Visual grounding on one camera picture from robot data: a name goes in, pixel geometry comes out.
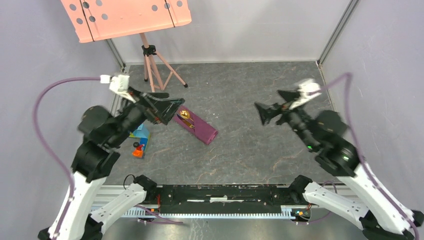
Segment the gold spoon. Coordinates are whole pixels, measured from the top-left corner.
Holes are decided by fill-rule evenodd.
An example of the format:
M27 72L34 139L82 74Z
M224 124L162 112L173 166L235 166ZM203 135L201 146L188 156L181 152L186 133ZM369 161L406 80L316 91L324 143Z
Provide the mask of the gold spoon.
M185 120L194 122L194 120L191 118L190 112L187 111L186 109L181 110L179 115Z

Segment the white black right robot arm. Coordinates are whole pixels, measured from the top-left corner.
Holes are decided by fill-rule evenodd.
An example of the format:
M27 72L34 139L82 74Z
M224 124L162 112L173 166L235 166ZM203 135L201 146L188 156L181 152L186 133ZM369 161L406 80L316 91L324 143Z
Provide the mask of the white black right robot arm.
M340 115L323 110L312 117L302 105L295 106L299 98L296 92L278 93L284 99L282 104L254 104L261 123L267 125L276 119L277 125L288 124L308 151L315 153L319 166L358 197L354 201L299 175L289 186L289 199L329 210L357 226L369 240L417 240L423 213L405 207L385 189L357 148L344 139L348 126Z

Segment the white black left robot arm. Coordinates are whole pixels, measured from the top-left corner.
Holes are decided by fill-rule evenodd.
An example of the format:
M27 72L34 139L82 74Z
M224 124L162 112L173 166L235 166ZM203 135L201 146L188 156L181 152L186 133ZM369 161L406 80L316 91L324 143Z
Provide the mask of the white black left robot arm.
M98 191L120 157L118 148L130 133L145 121L167 125L184 102L183 98L170 98L166 92L137 92L116 116L101 105L88 108L78 125L83 141L70 167L68 196L53 224L42 229L37 237L40 240L100 240L126 211L142 202L153 203L157 198L157 184L140 175L115 199L92 210Z

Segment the magenta satin napkin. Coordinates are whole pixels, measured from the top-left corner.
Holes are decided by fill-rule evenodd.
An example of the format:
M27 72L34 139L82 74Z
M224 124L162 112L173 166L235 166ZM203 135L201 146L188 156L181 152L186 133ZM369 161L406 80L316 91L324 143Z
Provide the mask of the magenta satin napkin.
M177 114L180 114L181 110L187 110L190 112L190 117L194 120L194 122L190 120L188 121L195 126L194 129L191 129L185 124L183 124L183 122L177 117ZM209 145L219 133L218 130L216 130L213 126L211 126L201 117L194 114L185 106L180 106L172 119L206 145Z

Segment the iridescent rainbow knife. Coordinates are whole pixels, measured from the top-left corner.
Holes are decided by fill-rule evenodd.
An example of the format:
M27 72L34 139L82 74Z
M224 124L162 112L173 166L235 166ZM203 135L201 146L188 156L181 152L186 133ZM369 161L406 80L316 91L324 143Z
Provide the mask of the iridescent rainbow knife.
M194 129L195 128L195 126L192 123L190 123L188 120L186 120L185 118L183 118L181 115L177 114L177 117L183 122L184 125L186 125L190 129Z

